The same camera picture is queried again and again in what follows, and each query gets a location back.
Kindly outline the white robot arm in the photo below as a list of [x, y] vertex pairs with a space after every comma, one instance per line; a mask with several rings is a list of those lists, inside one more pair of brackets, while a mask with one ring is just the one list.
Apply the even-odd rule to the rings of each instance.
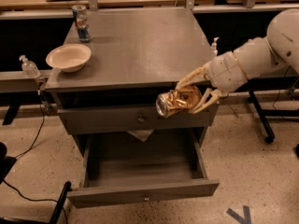
[[266, 37], [250, 39], [241, 47], [218, 55], [181, 79], [176, 89], [209, 80], [215, 88], [207, 89], [203, 98], [190, 110], [196, 114], [236, 91], [249, 80], [290, 65], [299, 73], [299, 9], [280, 12], [270, 21]]

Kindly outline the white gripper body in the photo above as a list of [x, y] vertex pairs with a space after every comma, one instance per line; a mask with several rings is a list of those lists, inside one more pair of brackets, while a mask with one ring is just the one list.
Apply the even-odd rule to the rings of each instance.
[[207, 77], [221, 93], [236, 91], [248, 81], [239, 60], [231, 51], [215, 57], [209, 63]]

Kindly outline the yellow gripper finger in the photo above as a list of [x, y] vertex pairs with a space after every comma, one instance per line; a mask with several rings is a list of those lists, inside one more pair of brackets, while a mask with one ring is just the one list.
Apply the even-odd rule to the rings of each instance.
[[190, 72], [186, 77], [184, 77], [178, 82], [176, 89], [180, 90], [194, 83], [207, 81], [208, 67], [209, 67], [209, 63], [205, 63], [203, 66], [198, 67], [192, 72]]
[[204, 92], [199, 103], [195, 107], [191, 108], [189, 112], [191, 114], [197, 114], [210, 107], [211, 105], [216, 104], [221, 98], [225, 98], [227, 96], [228, 93], [226, 91], [220, 91], [219, 89], [213, 90], [211, 88], [208, 88]]

